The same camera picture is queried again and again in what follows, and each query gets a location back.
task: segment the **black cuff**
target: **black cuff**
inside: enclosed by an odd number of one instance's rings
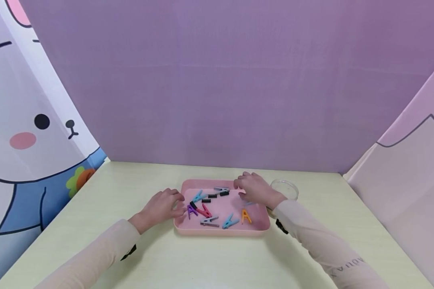
[[[130,250],[130,252],[128,252],[125,256],[122,257],[121,261],[125,258],[127,258],[131,253],[135,252],[135,250],[137,249],[137,244],[135,244],[132,249]]]
[[[275,224],[278,226],[278,228],[280,228],[281,231],[283,231],[283,233],[286,235],[289,234],[289,232],[283,227],[283,224],[281,224],[280,220],[276,219]]]

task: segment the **bunny eye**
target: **bunny eye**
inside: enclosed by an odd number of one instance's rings
[[[39,130],[45,130],[50,126],[50,119],[44,114],[38,114],[34,118],[34,124]]]

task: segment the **pink tray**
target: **pink tray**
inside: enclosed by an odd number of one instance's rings
[[[247,236],[257,237],[262,236],[270,227],[270,220],[268,218],[267,210],[260,204],[252,204],[244,206],[245,202],[241,200],[238,192],[242,189],[233,189],[233,181],[224,180],[204,180],[204,179],[188,179],[183,182],[181,194],[184,195],[185,201],[178,204],[179,207],[186,206],[194,198],[194,196],[203,190],[202,194],[215,194],[214,187],[227,187],[230,188],[230,194],[221,197],[217,196],[212,199],[211,203],[205,203],[205,206],[210,211],[212,216],[218,216],[214,223],[220,225],[219,228],[211,226],[202,226],[201,220],[205,216],[199,214],[198,216],[192,214],[191,219],[188,219],[188,213],[180,218],[174,219],[175,228],[181,235],[196,235],[196,236]],[[196,203],[199,209],[202,209],[201,201]],[[242,209],[245,208],[251,218],[252,224],[248,220],[244,220],[241,224]],[[227,217],[233,213],[232,220],[239,219],[238,224],[223,230],[222,224]]]

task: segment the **purple backdrop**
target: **purple backdrop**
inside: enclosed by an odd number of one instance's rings
[[[115,161],[344,172],[434,70],[434,1],[22,3]]]

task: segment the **hand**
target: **hand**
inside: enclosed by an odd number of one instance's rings
[[[141,212],[133,215],[129,222],[137,228],[140,234],[168,219],[177,218],[186,212],[186,207],[174,209],[175,203],[185,198],[176,189],[160,191],[148,201]]]
[[[274,210],[279,203],[287,198],[272,187],[258,174],[245,171],[233,182],[235,189],[244,189],[246,193],[240,192],[240,198],[245,201],[262,204]]]

